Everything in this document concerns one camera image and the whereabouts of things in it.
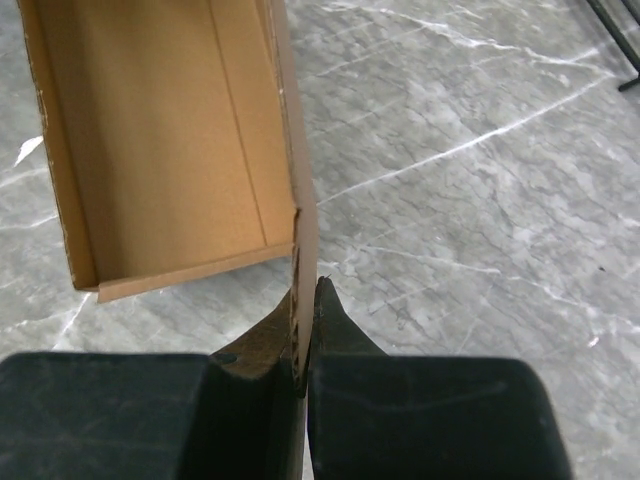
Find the brown cardboard box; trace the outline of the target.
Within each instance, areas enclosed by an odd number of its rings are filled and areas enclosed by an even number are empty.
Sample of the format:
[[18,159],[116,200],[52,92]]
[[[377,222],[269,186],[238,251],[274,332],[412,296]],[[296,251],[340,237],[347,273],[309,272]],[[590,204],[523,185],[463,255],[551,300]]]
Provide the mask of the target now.
[[109,302],[287,257],[303,386],[318,220],[285,4],[18,8],[74,287]]

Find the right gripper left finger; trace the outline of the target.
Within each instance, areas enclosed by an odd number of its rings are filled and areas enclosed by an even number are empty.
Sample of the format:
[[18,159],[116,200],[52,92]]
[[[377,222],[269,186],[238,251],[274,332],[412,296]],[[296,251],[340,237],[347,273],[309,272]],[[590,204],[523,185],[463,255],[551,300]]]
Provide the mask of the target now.
[[5,479],[298,479],[291,301],[213,354],[21,352],[1,364]]

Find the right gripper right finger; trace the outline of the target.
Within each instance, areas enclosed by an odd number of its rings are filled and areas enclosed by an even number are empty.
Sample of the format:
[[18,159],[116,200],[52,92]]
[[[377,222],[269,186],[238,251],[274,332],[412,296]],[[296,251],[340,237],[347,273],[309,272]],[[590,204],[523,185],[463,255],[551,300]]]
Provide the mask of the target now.
[[515,358],[385,353],[319,279],[308,371],[318,479],[569,479],[547,390]]

